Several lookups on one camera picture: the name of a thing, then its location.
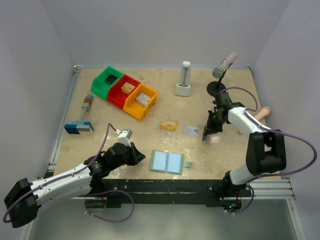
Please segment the gold VIP card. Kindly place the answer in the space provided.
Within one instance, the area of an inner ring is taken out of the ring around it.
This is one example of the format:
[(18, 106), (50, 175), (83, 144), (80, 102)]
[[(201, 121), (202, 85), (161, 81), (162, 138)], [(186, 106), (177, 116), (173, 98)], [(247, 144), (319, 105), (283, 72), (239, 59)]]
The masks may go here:
[(160, 128), (164, 130), (165, 127), (166, 127), (166, 121), (162, 120), (161, 123), (160, 123)]
[(165, 129), (164, 130), (175, 132), (177, 128), (178, 128), (177, 121), (165, 120)]

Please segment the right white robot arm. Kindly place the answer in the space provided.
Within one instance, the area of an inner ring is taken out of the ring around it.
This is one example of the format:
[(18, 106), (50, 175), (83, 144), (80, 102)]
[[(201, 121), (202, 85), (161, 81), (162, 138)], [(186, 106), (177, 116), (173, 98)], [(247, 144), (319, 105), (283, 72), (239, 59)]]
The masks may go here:
[(227, 194), (245, 187), (251, 179), (262, 174), (273, 174), (287, 166), (284, 136), (269, 132), (271, 129), (261, 124), (240, 102), (232, 102), (227, 92), (214, 97), (215, 107), (208, 111), (202, 140), (209, 135), (221, 133), (224, 124), (233, 124), (247, 137), (245, 163), (228, 171), (215, 190), (223, 198)]

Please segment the green card holder wallet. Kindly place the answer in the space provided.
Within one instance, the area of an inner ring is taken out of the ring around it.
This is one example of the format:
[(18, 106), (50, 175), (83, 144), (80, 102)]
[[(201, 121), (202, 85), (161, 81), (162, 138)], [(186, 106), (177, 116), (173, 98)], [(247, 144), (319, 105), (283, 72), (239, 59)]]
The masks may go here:
[(193, 166), (191, 161), (185, 161), (181, 153), (153, 150), (151, 153), (149, 169), (155, 172), (182, 175), (183, 168)]

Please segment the black card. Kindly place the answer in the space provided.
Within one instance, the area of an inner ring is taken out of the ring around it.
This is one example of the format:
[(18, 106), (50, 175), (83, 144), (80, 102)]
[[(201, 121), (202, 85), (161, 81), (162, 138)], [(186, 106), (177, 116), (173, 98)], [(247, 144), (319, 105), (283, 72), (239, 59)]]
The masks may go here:
[(206, 139), (207, 139), (207, 136), (208, 136), (208, 130), (205, 129), (205, 130), (203, 131), (202, 141), (206, 140)]

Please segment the white VIP card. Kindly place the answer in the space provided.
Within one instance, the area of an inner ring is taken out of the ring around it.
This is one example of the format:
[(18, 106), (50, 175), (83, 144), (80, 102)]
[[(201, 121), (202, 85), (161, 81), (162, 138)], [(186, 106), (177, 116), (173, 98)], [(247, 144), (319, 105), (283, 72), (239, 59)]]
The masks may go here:
[(188, 126), (183, 125), (182, 126), (182, 134), (183, 135), (189, 135), (189, 136), (198, 136), (199, 128), (195, 126)]

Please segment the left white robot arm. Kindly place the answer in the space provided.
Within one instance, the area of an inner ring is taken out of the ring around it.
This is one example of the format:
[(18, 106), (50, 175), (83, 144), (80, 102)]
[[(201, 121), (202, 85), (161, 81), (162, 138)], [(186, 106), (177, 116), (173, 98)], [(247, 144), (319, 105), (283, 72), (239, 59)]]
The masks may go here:
[(139, 164), (145, 155), (134, 143), (115, 143), (106, 151), (99, 151), (84, 163), (58, 175), (28, 181), (18, 180), (4, 198), (4, 223), (20, 228), (32, 222), (37, 215), (59, 202), (79, 196), (93, 195), (93, 189), (113, 170)]

